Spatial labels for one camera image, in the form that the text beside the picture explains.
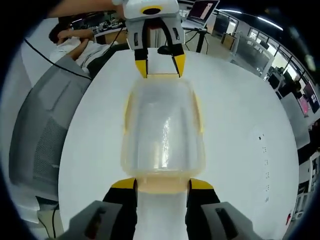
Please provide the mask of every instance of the computer screen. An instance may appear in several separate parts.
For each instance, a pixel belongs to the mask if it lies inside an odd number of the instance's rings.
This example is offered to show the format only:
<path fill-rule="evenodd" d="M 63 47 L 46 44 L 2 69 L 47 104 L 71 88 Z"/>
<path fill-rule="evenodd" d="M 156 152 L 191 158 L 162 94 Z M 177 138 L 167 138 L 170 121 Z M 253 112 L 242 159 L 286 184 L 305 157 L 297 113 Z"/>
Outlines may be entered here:
<path fill-rule="evenodd" d="M 303 91 L 308 99 L 312 112 L 315 113 L 320 108 L 320 102 L 310 82 L 305 85 Z"/>
<path fill-rule="evenodd" d="M 186 19 L 199 24 L 205 24 L 219 2 L 218 0 L 195 1 Z"/>

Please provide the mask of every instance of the white round table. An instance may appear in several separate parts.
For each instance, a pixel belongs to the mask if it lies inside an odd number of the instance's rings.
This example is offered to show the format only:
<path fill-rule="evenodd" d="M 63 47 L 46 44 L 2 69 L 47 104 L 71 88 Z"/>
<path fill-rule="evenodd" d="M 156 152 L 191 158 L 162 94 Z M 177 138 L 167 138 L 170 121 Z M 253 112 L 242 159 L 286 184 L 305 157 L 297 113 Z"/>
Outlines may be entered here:
<path fill-rule="evenodd" d="M 174 73 L 171 57 L 149 50 L 149 73 Z M 110 186 L 120 166 L 126 101 L 140 79 L 134 53 L 116 52 L 83 96 L 61 156 L 58 196 L 64 230 Z M 267 82 L 232 63 L 186 52 L 183 78 L 200 100 L 206 168 L 197 176 L 221 202 L 248 217 L 263 238 L 280 239 L 295 207 L 299 164 L 293 131 Z"/>

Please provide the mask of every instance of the transparent plastic box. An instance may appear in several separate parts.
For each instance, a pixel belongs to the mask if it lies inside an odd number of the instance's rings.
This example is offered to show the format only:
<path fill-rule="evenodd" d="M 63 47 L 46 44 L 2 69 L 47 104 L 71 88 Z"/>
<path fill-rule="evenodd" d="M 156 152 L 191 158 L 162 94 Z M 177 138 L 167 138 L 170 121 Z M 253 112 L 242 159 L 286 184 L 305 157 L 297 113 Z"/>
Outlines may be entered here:
<path fill-rule="evenodd" d="M 121 166 L 136 178 L 189 179 L 205 167 L 198 101 L 181 78 L 147 78 L 125 111 Z"/>

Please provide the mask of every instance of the chair backrest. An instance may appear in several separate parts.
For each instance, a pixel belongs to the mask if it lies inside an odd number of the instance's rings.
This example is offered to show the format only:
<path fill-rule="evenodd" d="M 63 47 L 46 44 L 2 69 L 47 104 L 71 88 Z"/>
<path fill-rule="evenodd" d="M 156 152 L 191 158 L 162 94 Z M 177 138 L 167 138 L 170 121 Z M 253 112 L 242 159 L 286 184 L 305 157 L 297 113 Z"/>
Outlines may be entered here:
<path fill-rule="evenodd" d="M 68 56 L 57 65 L 87 76 Z M 26 97 L 15 122 L 9 178 L 36 196 L 58 200 L 61 154 L 72 117 L 90 80 L 52 66 Z"/>

